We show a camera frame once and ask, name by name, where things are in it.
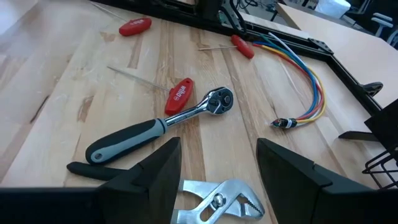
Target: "screwdriver shaft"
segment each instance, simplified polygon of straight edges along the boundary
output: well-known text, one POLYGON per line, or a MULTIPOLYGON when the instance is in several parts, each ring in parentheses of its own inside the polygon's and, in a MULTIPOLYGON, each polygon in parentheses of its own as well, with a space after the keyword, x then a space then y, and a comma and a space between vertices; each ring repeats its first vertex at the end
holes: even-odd
POLYGON ((95 3, 91 2, 91 1, 90 1, 90 3, 91 3, 92 5, 94 5, 95 7, 97 7, 98 9, 101 9, 101 10, 103 10, 103 11, 105 11, 105 12, 111 14, 111 15, 116 16, 117 18, 123 20, 124 22, 127 22, 127 20, 125 20, 125 19, 123 19, 122 17, 118 16, 117 14, 115 14, 115 13, 113 13, 113 12, 111 12, 111 11, 105 9, 104 7, 99 6, 99 5, 97 5, 97 4, 95 4, 95 3))
POLYGON ((227 46, 227 47, 207 47, 207 48, 202 48, 199 50, 215 50, 215 49, 228 49, 228 48, 234 48, 236 46, 227 46))
POLYGON ((155 84, 155 83, 153 83, 153 82, 147 81, 147 80, 142 79, 142 78, 140 78, 140 77, 137 77, 137 76, 135 76, 135 75, 133 75, 133 74, 131 74, 131 73, 128 73, 128 72, 125 72, 125 71, 120 70, 120 69, 118 69, 118 68, 115 68, 115 67, 113 67, 113 66, 108 65, 108 68, 110 68, 110 69, 112 69, 112 70, 114 70, 114 71, 117 71, 117 72, 119 72, 119 73, 122 73, 123 75, 128 75, 128 76, 131 76, 131 77, 133 77, 133 78, 136 78, 136 79, 138 79, 138 80, 140 80, 140 81, 142 81, 142 82, 144 82, 144 83, 148 83, 148 84, 151 84, 151 85, 153 85, 153 86, 156 86, 157 88, 161 88, 161 89, 163 89, 163 90, 165 90, 165 91, 167 91, 167 92, 170 91, 168 88, 162 87, 162 86, 160 86, 160 85, 158 85, 158 84, 155 84))

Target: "butcher block table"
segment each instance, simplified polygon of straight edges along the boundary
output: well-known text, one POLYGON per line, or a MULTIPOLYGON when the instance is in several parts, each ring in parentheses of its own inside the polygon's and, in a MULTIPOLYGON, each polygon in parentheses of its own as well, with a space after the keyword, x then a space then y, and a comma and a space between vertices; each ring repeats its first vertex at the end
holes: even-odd
MULTIPOLYGON (((141 14, 104 6, 125 17, 141 14)), ((308 34, 244 15, 263 26, 302 37, 308 34)), ((128 169, 171 137, 182 141, 182 178, 222 182, 237 178, 266 208, 258 223, 277 223, 256 162, 256 140, 267 138, 359 183, 376 188, 361 173, 383 149, 378 143, 338 139, 348 130, 366 131, 367 112, 326 63, 303 60, 325 85, 328 106, 318 121, 296 129, 270 126, 276 118, 301 115, 312 102, 310 84, 293 66, 255 48, 248 60, 230 37, 156 18, 142 34, 123 37, 123 22, 88 1, 38 1, 0 38, 0 186, 98 186, 102 181, 69 173, 71 161, 86 162, 97 139, 130 125, 165 118, 168 93, 107 69, 108 64, 172 88, 191 78, 195 89, 186 108, 209 90, 226 86, 234 106, 221 116, 201 114, 173 126, 153 143, 109 167, 128 169)), ((193 208, 178 197, 177 208, 193 208)), ((220 223, 242 223, 223 217, 220 223)))

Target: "ratchet handle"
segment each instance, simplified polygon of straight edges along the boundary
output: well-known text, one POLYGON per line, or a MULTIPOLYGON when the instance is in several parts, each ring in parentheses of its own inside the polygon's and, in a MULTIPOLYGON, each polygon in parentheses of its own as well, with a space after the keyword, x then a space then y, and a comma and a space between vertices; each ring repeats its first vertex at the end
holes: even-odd
POLYGON ((163 119, 152 119, 116 131, 87 147, 90 164, 106 164, 152 142, 167 130, 163 119))

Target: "chrome ratchet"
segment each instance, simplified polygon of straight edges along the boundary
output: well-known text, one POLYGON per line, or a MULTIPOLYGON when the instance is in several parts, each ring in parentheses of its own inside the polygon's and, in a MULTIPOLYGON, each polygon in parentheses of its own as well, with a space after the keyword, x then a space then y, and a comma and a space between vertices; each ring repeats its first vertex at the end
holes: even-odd
POLYGON ((219 87, 209 91, 193 108, 166 119, 152 119, 116 131, 87 147, 86 160, 90 164, 106 164, 152 142, 166 133, 168 127, 192 118, 202 112, 223 114, 233 105, 232 91, 219 87))

